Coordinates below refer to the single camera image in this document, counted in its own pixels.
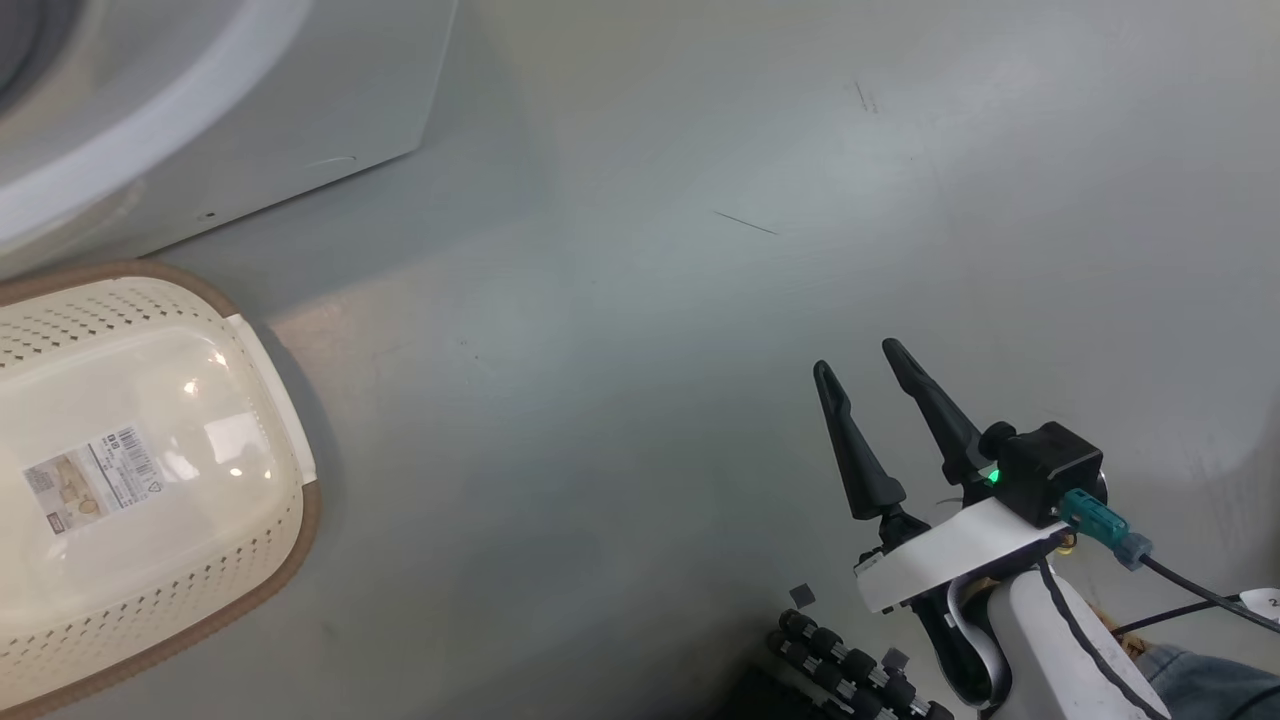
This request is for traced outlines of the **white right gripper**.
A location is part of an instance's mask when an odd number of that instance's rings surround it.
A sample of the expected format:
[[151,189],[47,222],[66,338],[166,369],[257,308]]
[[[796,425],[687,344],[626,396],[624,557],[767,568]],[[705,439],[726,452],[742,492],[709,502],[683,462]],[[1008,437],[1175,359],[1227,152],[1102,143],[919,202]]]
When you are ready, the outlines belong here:
[[[951,486],[979,482],[987,459],[980,432],[896,338],[882,341],[901,389],[911,397]],[[829,442],[854,519],[901,511],[905,489],[882,466],[852,419],[835,370],[813,366]],[[1047,557],[1068,525],[1037,529],[996,498],[960,510],[893,551],[855,568],[867,607],[919,607],[948,684],[965,705],[989,714],[1065,714],[1073,701],[1070,587],[1056,585]]]

